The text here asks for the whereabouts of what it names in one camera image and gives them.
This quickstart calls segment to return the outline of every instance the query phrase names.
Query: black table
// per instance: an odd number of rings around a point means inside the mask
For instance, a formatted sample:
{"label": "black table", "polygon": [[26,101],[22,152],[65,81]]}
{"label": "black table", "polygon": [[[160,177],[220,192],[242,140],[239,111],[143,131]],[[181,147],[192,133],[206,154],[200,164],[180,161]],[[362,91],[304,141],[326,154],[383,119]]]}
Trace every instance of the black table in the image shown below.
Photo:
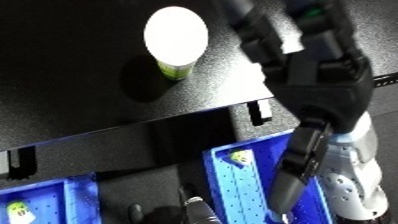
{"label": "black table", "polygon": [[[398,71],[398,2],[347,4],[375,74]],[[149,16],[170,5],[198,13],[210,33],[194,74],[178,83],[159,74],[142,38]],[[281,5],[261,6],[291,41],[285,50],[298,49]],[[0,150],[268,97],[238,44],[210,0],[1,1]]]}

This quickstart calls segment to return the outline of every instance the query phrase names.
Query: white paper cup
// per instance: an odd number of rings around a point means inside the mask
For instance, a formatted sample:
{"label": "white paper cup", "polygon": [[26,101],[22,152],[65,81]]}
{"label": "white paper cup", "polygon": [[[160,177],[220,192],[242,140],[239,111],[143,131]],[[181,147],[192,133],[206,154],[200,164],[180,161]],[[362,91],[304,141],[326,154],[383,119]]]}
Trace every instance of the white paper cup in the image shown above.
{"label": "white paper cup", "polygon": [[205,52],[208,43],[206,24],[194,12],[177,6],[155,12],[149,18],[144,40],[166,77],[185,78]]}

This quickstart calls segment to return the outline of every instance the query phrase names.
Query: blue pegboard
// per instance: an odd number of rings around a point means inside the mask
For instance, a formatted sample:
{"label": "blue pegboard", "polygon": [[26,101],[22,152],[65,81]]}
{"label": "blue pegboard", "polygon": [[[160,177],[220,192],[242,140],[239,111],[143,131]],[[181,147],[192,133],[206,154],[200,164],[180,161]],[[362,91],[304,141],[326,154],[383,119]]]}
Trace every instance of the blue pegboard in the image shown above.
{"label": "blue pegboard", "polygon": [[[216,213],[224,224],[275,223],[266,195],[275,165],[285,150],[290,132],[214,148],[204,153]],[[254,161],[241,166],[229,159],[231,149],[252,149]],[[311,180],[289,214],[293,224],[333,223],[317,181]]]}
{"label": "blue pegboard", "polygon": [[100,224],[95,175],[62,178],[0,191],[0,223],[10,223],[7,206],[22,202],[32,224]]}

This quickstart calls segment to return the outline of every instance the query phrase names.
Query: yellow-green sticker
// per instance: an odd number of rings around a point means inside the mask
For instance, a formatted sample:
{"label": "yellow-green sticker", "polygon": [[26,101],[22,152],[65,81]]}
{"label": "yellow-green sticker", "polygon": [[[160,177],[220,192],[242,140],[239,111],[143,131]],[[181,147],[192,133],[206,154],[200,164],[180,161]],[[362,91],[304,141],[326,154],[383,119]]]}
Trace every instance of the yellow-green sticker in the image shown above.
{"label": "yellow-green sticker", "polygon": [[158,65],[163,74],[172,80],[180,80],[185,78],[189,73],[191,73],[193,66],[175,66],[174,68],[165,65],[164,63],[158,61]]}
{"label": "yellow-green sticker", "polygon": [[10,224],[30,224],[36,217],[22,201],[13,201],[7,206],[7,215]]}
{"label": "yellow-green sticker", "polygon": [[254,155],[251,149],[233,149],[229,158],[240,165],[248,166],[253,162]]}

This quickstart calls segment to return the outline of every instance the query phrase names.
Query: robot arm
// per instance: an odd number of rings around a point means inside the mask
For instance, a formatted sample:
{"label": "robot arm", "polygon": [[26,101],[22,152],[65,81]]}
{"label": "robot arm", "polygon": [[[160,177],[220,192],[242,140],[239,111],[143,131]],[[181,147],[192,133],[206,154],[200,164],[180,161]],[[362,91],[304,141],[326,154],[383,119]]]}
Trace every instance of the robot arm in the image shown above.
{"label": "robot arm", "polygon": [[[340,2],[284,2],[303,33],[305,48],[286,55],[275,29],[252,2],[215,0],[242,40],[243,52],[261,64],[267,87],[301,121],[279,162],[269,207],[279,214],[289,212],[308,180],[321,172],[330,207],[340,220],[381,219],[388,202],[374,161],[377,139],[364,115],[374,86],[370,63],[355,45],[353,26]],[[363,128],[361,138],[352,138]]]}

